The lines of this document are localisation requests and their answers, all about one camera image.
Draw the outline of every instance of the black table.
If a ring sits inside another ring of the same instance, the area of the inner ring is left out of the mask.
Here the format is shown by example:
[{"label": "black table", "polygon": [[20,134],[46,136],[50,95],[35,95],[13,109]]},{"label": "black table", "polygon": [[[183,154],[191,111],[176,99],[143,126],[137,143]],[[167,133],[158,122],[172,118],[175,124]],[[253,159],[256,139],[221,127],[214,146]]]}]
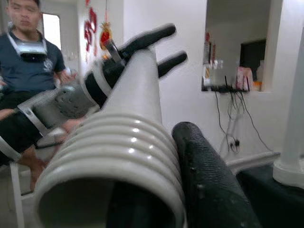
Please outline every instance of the black table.
[{"label": "black table", "polygon": [[284,186],[267,165],[240,172],[237,180],[264,228],[304,227],[304,190]]}]

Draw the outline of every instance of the white corrugated pipe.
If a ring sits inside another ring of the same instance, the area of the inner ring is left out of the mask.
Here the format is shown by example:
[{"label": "white corrugated pipe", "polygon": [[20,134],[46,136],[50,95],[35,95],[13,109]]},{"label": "white corrugated pipe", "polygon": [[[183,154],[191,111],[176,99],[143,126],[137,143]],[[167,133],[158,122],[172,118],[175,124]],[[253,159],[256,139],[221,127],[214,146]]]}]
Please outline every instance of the white corrugated pipe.
[{"label": "white corrugated pipe", "polygon": [[141,50],[104,109],[71,133],[40,176],[34,199],[38,225],[106,227],[113,189],[124,182],[161,200],[174,227],[186,227],[176,146],[161,117],[156,58]]}]

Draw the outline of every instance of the t-shirt logo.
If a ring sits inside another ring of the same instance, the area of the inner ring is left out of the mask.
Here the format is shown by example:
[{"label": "t-shirt logo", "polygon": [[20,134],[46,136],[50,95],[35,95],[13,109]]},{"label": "t-shirt logo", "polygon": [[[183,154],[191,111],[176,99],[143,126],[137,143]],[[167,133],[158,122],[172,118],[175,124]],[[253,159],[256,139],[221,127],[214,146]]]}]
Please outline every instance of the t-shirt logo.
[{"label": "t-shirt logo", "polygon": [[47,58],[44,61],[44,71],[45,72],[52,72],[53,71],[53,62],[49,58]]}]

